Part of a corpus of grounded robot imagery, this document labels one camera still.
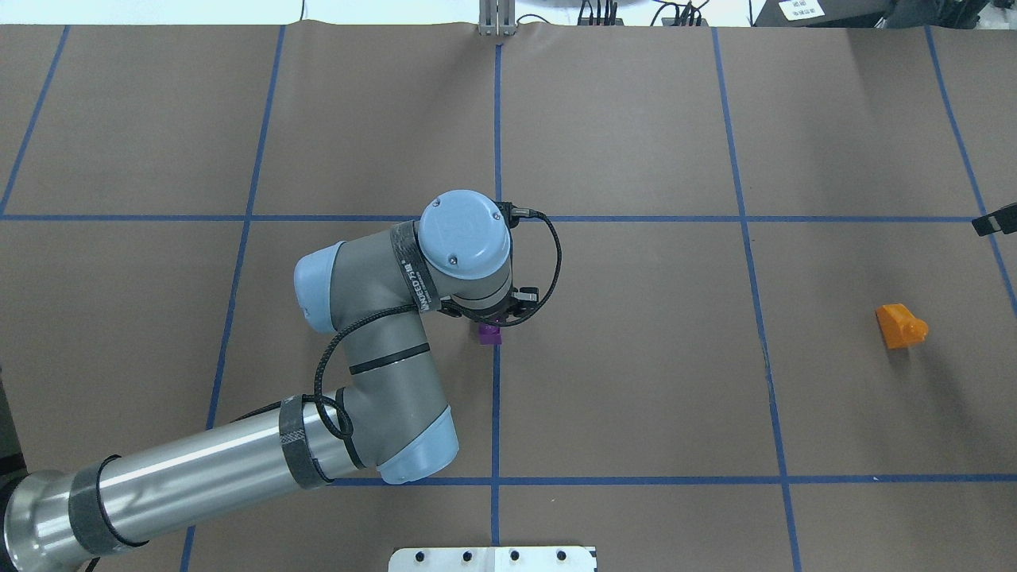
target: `orange object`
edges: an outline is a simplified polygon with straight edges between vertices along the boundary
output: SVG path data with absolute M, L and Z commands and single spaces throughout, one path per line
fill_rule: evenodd
M 900 349 L 925 341 L 929 325 L 918 320 L 904 304 L 887 304 L 876 308 L 876 318 L 883 330 L 883 341 L 890 349 Z

